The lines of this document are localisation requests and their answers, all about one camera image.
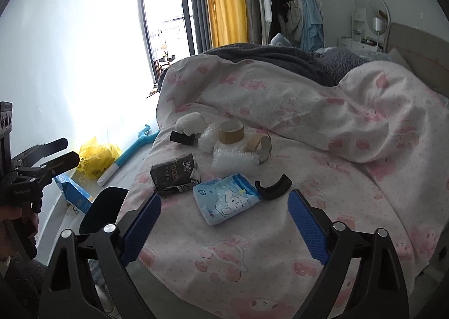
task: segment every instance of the blue stick toy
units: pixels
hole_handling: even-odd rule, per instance
[[[98,185],[103,186],[112,177],[115,171],[117,171],[127,160],[129,160],[141,146],[154,142],[159,134],[159,129],[151,134],[150,129],[151,127],[145,124],[145,128],[139,132],[137,140],[100,176],[97,180]]]

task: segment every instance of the mirror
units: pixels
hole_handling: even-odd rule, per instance
[[[366,22],[373,34],[383,34],[390,22],[390,13],[383,0],[368,0]]]

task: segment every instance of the fuzzy dark gray blanket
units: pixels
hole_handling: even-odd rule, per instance
[[[261,46],[254,43],[234,43],[203,52],[237,63],[242,60],[264,61],[309,78],[320,85],[336,86],[352,69],[367,63],[344,48],[331,48],[325,53],[304,52],[295,47]],[[163,73],[158,80],[161,91]]]

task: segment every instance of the white handle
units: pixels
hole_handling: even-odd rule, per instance
[[[105,183],[108,182],[108,180],[112,177],[112,175],[115,173],[115,171],[118,170],[118,165],[115,163],[111,164],[109,168],[103,172],[103,174],[100,176],[100,178],[97,180],[97,184],[100,186],[103,186]]]

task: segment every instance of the metal screw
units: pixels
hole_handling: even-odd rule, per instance
[[[103,228],[103,231],[105,233],[112,233],[113,231],[115,231],[115,224],[105,225],[105,227]]]
[[[383,228],[378,229],[377,234],[383,238],[388,237],[388,232]]]
[[[65,229],[61,233],[62,238],[69,238],[72,235],[72,231],[70,229]]]
[[[339,232],[343,232],[346,229],[346,226],[342,222],[334,223],[334,229]]]

